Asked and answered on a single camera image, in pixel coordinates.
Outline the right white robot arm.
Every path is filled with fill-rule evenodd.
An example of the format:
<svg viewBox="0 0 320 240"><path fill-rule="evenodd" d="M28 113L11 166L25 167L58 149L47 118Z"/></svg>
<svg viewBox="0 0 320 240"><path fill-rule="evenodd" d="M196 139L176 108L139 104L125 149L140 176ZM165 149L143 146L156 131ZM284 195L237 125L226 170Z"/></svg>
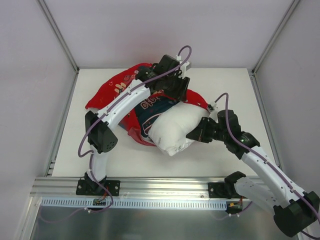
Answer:
<svg viewBox="0 0 320 240"><path fill-rule="evenodd" d="M203 117L186 137L202 143L223 142L227 150L249 166L265 184L264 187L257 185L244 173L236 171L213 189L215 195L251 200L270 212L277 227L288 237L303 233L319 221L319 196L314 191L306 192L272 163L259 141L241 129L233 110L219 111L216 120Z"/></svg>

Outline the red printed pillowcase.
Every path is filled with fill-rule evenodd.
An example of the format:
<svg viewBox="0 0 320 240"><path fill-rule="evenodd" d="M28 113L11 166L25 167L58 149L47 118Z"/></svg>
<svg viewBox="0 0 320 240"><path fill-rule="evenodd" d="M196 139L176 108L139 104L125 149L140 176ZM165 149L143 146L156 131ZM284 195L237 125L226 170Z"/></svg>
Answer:
<svg viewBox="0 0 320 240"><path fill-rule="evenodd" d="M86 104L85 139L98 153L113 149L120 125L137 143L155 146L149 134L157 118L178 103L206 113L208 103L188 88L184 63L140 63L109 79Z"/></svg>

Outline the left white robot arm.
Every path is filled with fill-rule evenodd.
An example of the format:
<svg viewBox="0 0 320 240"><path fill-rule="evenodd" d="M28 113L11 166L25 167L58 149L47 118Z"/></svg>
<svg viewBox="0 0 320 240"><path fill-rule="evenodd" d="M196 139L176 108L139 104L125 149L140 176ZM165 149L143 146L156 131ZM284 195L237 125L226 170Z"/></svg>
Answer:
<svg viewBox="0 0 320 240"><path fill-rule="evenodd" d="M164 55L159 63L151 66L140 64L134 79L117 97L97 113L92 111L86 113L86 133L83 139L88 140L90 144L90 150L87 151L90 155L87 170L90 180L87 189L93 195L101 194L105 188L102 180L106 178L108 152L118 142L113 129L135 106L155 93L163 94L171 100L185 101L190 82L185 73L189 65L188 59L182 60L180 55L176 57Z"/></svg>

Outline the white pillow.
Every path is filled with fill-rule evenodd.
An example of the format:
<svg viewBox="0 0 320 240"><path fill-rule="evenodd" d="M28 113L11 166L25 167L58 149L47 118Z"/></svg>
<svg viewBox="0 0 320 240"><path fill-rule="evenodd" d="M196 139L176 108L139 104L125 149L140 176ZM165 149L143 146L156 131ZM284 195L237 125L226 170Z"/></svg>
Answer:
<svg viewBox="0 0 320 240"><path fill-rule="evenodd" d="M209 112L200 106L179 102L155 120L148 137L164 154L172 157L194 142L186 135L208 116Z"/></svg>

